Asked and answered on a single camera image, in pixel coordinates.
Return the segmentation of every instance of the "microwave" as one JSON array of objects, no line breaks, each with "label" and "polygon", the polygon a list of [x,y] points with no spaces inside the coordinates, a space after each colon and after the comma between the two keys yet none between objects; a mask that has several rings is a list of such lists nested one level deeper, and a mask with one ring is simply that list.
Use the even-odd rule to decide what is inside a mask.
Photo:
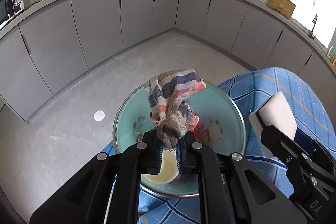
[{"label": "microwave", "polygon": [[29,7],[30,0],[0,0],[0,30]]}]

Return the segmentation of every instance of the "microwave door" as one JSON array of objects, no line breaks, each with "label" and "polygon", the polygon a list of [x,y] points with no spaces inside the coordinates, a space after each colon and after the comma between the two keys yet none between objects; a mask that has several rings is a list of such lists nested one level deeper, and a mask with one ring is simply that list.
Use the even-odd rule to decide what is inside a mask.
[{"label": "microwave door", "polygon": [[0,0],[0,29],[9,20],[8,8],[6,0]]}]

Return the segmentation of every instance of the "silver screw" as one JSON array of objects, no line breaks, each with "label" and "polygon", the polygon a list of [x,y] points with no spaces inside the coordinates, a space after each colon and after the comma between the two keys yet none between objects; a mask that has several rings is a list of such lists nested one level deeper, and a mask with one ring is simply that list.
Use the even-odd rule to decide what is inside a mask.
[{"label": "silver screw", "polygon": [[301,153],[302,157],[304,157],[306,160],[308,159],[308,156],[305,153]]},{"label": "silver screw", "polygon": [[313,185],[317,185],[317,180],[316,180],[316,178],[315,177],[311,177],[310,178],[311,179],[311,182],[313,182]]},{"label": "silver screw", "polygon": [[107,154],[106,153],[99,153],[97,155],[97,160],[105,160],[107,159]]},{"label": "silver screw", "polygon": [[241,154],[239,154],[239,153],[233,153],[233,154],[231,155],[231,158],[232,158],[233,160],[235,160],[235,161],[240,161],[240,160],[242,159],[242,156],[241,156]]},{"label": "silver screw", "polygon": [[139,148],[139,149],[145,149],[145,148],[147,147],[147,144],[144,143],[144,142],[140,142],[140,143],[138,143],[136,146],[137,146],[137,148]]},{"label": "silver screw", "polygon": [[199,142],[193,142],[193,143],[191,144],[191,147],[194,148],[194,149],[201,149],[202,146],[203,146],[203,145],[202,145],[201,143],[199,143]]}]

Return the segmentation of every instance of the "cabinet door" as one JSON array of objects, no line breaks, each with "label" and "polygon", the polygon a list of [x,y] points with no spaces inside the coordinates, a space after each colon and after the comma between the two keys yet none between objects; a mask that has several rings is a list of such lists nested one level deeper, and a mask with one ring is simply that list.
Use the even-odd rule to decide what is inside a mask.
[{"label": "cabinet door", "polygon": [[262,69],[285,24],[249,5],[231,53],[256,69]]},{"label": "cabinet door", "polygon": [[331,72],[326,62],[313,52],[298,76],[317,94],[328,81]]},{"label": "cabinet door", "polygon": [[153,0],[151,36],[175,27],[179,0]]},{"label": "cabinet door", "polygon": [[39,75],[18,26],[0,41],[0,94],[25,121],[53,94]]},{"label": "cabinet door", "polygon": [[210,0],[179,0],[176,28],[202,36]]},{"label": "cabinet door", "polygon": [[124,48],[151,36],[153,0],[121,0],[120,18]]},{"label": "cabinet door", "polygon": [[332,75],[317,94],[336,129],[336,75]]},{"label": "cabinet door", "polygon": [[311,53],[305,40],[286,26],[264,68],[280,67],[298,74]]},{"label": "cabinet door", "polygon": [[32,60],[53,94],[88,70],[70,0],[42,8],[19,26]]},{"label": "cabinet door", "polygon": [[243,0],[211,0],[202,38],[230,52],[247,6]]},{"label": "cabinet door", "polygon": [[89,68],[122,51],[119,0],[71,0],[71,4]]}]

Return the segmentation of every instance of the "tile floor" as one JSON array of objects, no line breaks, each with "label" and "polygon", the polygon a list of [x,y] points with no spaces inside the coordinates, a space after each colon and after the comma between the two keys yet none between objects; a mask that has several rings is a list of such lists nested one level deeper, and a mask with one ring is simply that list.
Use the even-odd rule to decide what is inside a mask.
[{"label": "tile floor", "polygon": [[[117,56],[57,94],[32,123],[7,106],[0,112],[0,185],[19,215],[31,214],[112,138],[116,112],[124,99],[151,76],[189,67],[218,85],[247,69],[216,50],[168,32]],[[98,110],[105,118],[97,122]]]}]

